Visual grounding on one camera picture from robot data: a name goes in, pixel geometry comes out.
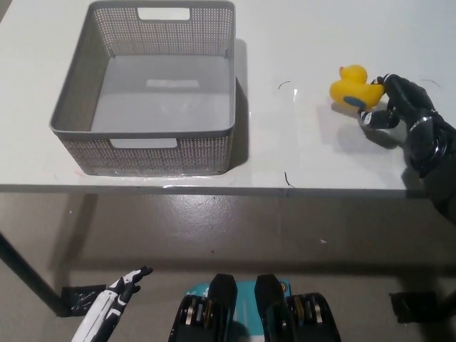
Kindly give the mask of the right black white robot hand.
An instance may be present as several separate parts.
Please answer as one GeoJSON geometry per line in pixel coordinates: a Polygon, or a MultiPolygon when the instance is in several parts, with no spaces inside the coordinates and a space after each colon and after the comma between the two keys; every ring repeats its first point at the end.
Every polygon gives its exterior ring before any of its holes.
{"type": "Polygon", "coordinates": [[[437,113],[427,91],[407,78],[388,73],[378,76],[376,83],[383,87],[388,102],[383,110],[358,111],[358,121],[363,128],[388,130],[397,127],[400,121],[411,126],[437,113]]]}

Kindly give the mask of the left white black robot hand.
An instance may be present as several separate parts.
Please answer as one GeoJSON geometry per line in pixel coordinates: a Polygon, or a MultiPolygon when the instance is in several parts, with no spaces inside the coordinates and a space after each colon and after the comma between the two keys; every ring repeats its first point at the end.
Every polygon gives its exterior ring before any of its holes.
{"type": "Polygon", "coordinates": [[[108,341],[132,295],[139,292],[138,282],[152,272],[148,266],[134,269],[98,294],[71,340],[108,341]]]}

